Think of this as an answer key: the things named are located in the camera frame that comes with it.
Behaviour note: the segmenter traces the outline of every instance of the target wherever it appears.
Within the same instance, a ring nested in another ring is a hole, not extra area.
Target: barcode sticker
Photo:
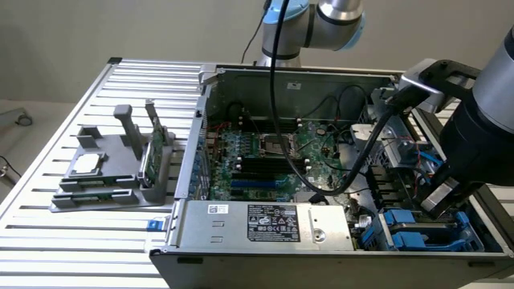
[[[228,205],[208,205],[208,214],[228,214]]]

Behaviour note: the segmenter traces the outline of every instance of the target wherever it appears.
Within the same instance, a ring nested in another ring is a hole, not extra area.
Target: green circuit board
[[[318,134],[316,130],[322,129],[324,134]],[[218,154],[211,154],[211,191],[210,200],[244,200],[244,201],[275,201],[290,202],[294,194],[310,191],[295,174],[276,175],[275,188],[234,188],[231,187],[232,173],[238,172],[238,157],[246,158],[283,158],[280,154],[263,152],[263,137],[274,137],[272,134],[258,134],[254,132],[242,132],[238,129],[224,128],[219,130],[219,138],[216,140]],[[294,158],[308,159],[310,170],[306,173],[308,181],[319,188],[331,190],[332,185],[339,182],[343,172],[326,166],[327,161],[334,167],[342,168],[339,159],[331,158],[334,138],[327,132],[327,126],[315,122],[310,122],[299,128],[294,134],[286,135],[292,149],[295,151]],[[330,148],[330,156],[322,153],[322,145]]]

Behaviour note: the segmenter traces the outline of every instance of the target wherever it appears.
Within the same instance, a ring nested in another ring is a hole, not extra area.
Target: circuit board
[[[284,141],[287,139],[290,154],[295,158],[295,162],[304,162],[306,164],[306,178],[308,181],[316,187],[331,190],[338,185],[343,172],[331,169],[324,163],[327,162],[331,166],[342,169],[339,158],[332,158],[332,154],[326,155],[322,152],[322,147],[330,150],[335,149],[335,141],[327,129],[326,125],[310,122],[298,128],[294,134],[283,134],[283,137]],[[227,126],[218,130],[216,135],[211,136],[216,138],[211,142],[216,143],[216,146],[211,154],[210,200],[290,202],[294,200],[296,193],[310,192],[310,189],[294,173],[276,174],[271,186],[268,185],[270,182],[259,183],[267,185],[267,187],[244,187],[244,181],[234,181],[232,176],[240,172],[238,166],[240,159],[252,162],[266,159],[266,163],[274,159],[283,159],[275,143],[270,143],[276,141],[274,134],[243,132]]]
[[[144,182],[148,182],[146,185],[151,187],[158,178],[160,171],[160,162],[163,159],[163,146],[164,146],[164,134],[163,134],[163,126],[160,125],[159,118],[154,119],[154,131],[150,136],[148,142],[148,155],[147,161],[144,164]]]

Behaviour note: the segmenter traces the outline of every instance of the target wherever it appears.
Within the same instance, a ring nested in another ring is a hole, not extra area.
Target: metal bracket
[[[218,65],[215,64],[204,64],[200,67],[199,72],[199,84],[207,85],[216,81],[218,77]]]

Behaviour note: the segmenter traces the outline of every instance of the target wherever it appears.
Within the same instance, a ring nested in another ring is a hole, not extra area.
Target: motherboard
[[[302,193],[312,195],[287,164],[280,139],[270,131],[259,121],[252,121],[251,126],[222,123],[212,127],[207,138],[212,168],[210,200],[290,202],[299,201],[295,197]],[[338,186],[344,174],[339,135],[339,128],[319,122],[296,123],[282,134],[296,168],[324,190]]]

